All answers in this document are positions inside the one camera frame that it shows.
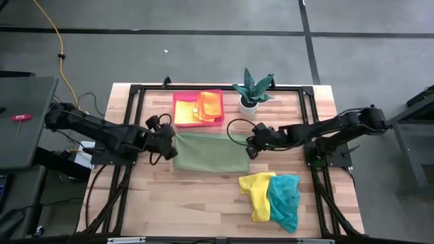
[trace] wooden tabletop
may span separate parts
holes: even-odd
[[[123,123],[130,83],[115,83],[108,101],[105,119]],[[329,85],[314,86],[319,119],[329,119],[336,114],[332,88]],[[268,92],[275,99],[260,104],[255,115],[241,115],[238,110],[239,94],[224,92],[225,122],[222,127],[189,129],[210,133],[226,133],[226,125],[236,118],[254,123],[278,127],[302,123],[298,95],[288,91]],[[172,91],[146,91],[140,125],[152,115],[172,114]],[[130,123],[134,121],[132,111]],[[238,121],[232,124],[234,133],[251,133],[251,125]],[[90,199],[90,222],[98,215],[107,201],[111,178],[111,166],[106,167],[96,180]],[[294,174],[301,177],[298,228],[289,234],[277,223],[255,223],[251,220],[250,198],[240,195],[238,177],[259,172]],[[93,170],[89,189],[96,169]],[[330,168],[335,202],[348,221],[363,232],[353,181],[342,169]],[[80,214],[78,231],[84,229],[84,205]],[[325,207],[326,220],[332,231],[330,211]],[[111,229],[117,213],[113,212]],[[149,153],[139,155],[132,171],[122,235],[129,236],[182,236],[182,237],[320,237],[319,223],[310,169],[305,165],[302,146],[285,152],[261,152],[250,161],[247,174],[208,174],[174,170],[172,161],[163,158],[156,166],[149,164]]]

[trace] green towel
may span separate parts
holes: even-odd
[[[247,143],[247,136],[231,137]],[[178,156],[174,157],[174,169],[212,173],[249,171],[245,147],[232,142],[226,134],[176,134],[176,150]]]

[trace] gray floor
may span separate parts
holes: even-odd
[[[305,0],[312,31],[432,33],[430,0]],[[165,30],[302,31],[297,0],[40,0],[59,27]],[[4,26],[50,27],[30,0],[12,0],[0,13]],[[78,94],[94,92],[106,108],[114,82],[240,82],[275,73],[280,84],[312,84],[304,37],[200,35],[62,35],[64,71]],[[433,84],[434,39],[314,38],[321,84],[331,85],[338,110],[375,104],[388,118]],[[1,33],[0,70],[57,76],[58,39],[53,34]],[[65,84],[56,94],[72,101]],[[96,114],[91,98],[82,107]],[[72,133],[72,137],[83,136]],[[434,242],[434,203],[398,201],[394,192],[412,185],[393,132],[362,137],[351,158],[366,233],[373,237]],[[70,143],[45,131],[49,150]],[[59,183],[52,174],[44,199],[82,196],[84,184]],[[72,206],[77,211],[69,211]],[[46,235],[73,232],[79,203],[44,210]]]

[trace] yellow extension cord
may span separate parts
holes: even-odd
[[[63,40],[62,40],[62,37],[60,36],[60,33],[59,33],[58,29],[56,28],[56,25],[53,23],[52,19],[46,14],[46,12],[43,10],[43,8],[40,6],[40,4],[36,0],[33,0],[33,2],[36,4],[36,6],[38,6],[38,8],[41,10],[42,14],[52,24],[54,30],[56,31],[57,36],[59,37],[59,41],[60,41],[60,54],[64,55],[63,54]],[[71,91],[71,93],[72,93],[72,95],[74,97],[74,101],[75,101],[75,104],[77,105],[77,108],[79,110],[81,110],[80,109],[80,105],[79,105],[79,101],[78,101],[78,99],[77,99],[77,97],[75,95],[74,89],[73,89],[73,87],[71,87],[71,84],[68,82],[68,79],[65,77],[65,75],[63,73],[63,58],[60,58],[60,75],[62,76],[63,81],[68,85],[68,87],[69,87],[69,89],[70,89],[70,91]]]

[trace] pink tray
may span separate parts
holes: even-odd
[[[177,91],[174,92],[174,109],[173,114],[175,116],[176,110],[176,101],[185,101],[185,102],[194,102],[199,97],[201,92],[212,92],[215,94],[220,94],[220,104],[222,106],[222,117],[215,119],[214,122],[202,122],[202,123],[190,123],[190,124],[174,124],[178,128],[187,128],[187,127],[213,127],[213,126],[221,126],[224,121],[224,106],[223,106],[223,91],[222,90],[204,90],[204,91]]]

